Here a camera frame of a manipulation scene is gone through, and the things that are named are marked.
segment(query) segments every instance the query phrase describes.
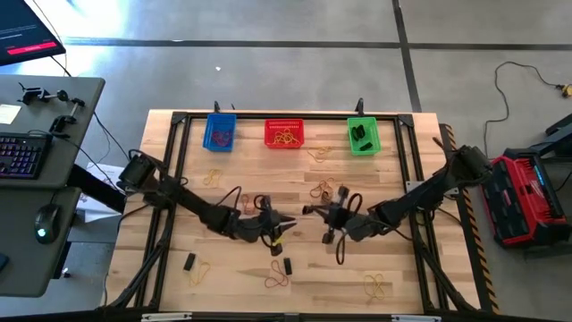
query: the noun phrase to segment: blue basket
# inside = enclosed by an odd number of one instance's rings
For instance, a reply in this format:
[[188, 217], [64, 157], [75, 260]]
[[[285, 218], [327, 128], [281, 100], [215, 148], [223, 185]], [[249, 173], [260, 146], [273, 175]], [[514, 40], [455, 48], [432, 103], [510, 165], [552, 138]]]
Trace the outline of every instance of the blue basket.
[[235, 114], [209, 114], [206, 118], [203, 148], [214, 152], [231, 152], [234, 145]]

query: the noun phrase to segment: green basket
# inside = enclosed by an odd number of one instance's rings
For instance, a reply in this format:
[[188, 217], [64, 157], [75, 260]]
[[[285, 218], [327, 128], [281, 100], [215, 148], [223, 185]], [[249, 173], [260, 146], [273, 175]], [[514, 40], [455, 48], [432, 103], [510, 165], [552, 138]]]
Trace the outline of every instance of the green basket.
[[[366, 136], [360, 140], [354, 140], [351, 136], [351, 128], [364, 125]], [[382, 143], [379, 141], [379, 133], [377, 132], [377, 120], [375, 117], [350, 117], [348, 119], [348, 135], [351, 154], [354, 156], [372, 156], [382, 150]], [[361, 151], [368, 142], [372, 143], [372, 147], [366, 151]]]

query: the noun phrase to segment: concrete floor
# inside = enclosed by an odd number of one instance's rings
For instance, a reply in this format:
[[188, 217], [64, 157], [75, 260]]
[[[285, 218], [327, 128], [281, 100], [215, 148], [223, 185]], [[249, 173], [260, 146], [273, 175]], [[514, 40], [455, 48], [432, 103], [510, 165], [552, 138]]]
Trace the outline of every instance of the concrete floor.
[[[409, 42], [571, 44], [568, 0], [400, 0]], [[304, 40], [398, 42], [391, 0], [38, 0], [63, 37], [145, 40]], [[124, 147], [138, 147], [151, 108], [348, 110], [358, 97], [369, 111], [411, 111], [399, 49], [67, 46], [68, 69], [107, 83], [97, 108]], [[570, 51], [412, 50], [424, 112], [453, 126], [457, 143], [483, 147], [483, 122], [504, 107], [494, 68], [513, 60], [536, 65], [550, 82], [572, 82]], [[0, 67], [0, 73], [61, 75], [51, 59]], [[493, 124], [490, 156], [524, 147], [567, 115], [564, 100], [514, 66], [500, 70], [511, 116]], [[83, 148], [105, 153], [90, 126]], [[105, 163], [124, 165], [113, 147]], [[87, 160], [80, 156], [79, 163]], [[566, 168], [554, 168], [559, 184]], [[561, 199], [571, 189], [560, 192]], [[480, 211], [477, 194], [473, 200]], [[572, 320], [572, 257], [525, 260], [500, 249], [478, 217], [500, 309], [505, 314]], [[67, 266], [71, 280], [54, 281], [39, 299], [0, 299], [0, 316], [95, 308], [115, 238], [115, 219], [74, 228]]]

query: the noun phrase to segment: keyboard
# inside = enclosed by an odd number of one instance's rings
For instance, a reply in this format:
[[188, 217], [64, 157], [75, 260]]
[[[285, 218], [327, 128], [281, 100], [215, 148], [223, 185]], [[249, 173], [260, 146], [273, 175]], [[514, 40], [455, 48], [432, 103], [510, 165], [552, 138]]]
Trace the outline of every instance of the keyboard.
[[37, 179], [52, 135], [0, 132], [0, 179]]

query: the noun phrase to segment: computer mouse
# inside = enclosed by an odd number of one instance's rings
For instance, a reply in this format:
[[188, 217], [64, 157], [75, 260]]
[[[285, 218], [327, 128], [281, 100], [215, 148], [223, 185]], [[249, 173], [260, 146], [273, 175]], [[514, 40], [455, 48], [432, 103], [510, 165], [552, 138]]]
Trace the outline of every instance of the computer mouse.
[[34, 222], [34, 234], [38, 242], [48, 244], [55, 241], [60, 233], [59, 211], [60, 207], [56, 204], [48, 204], [38, 210]]

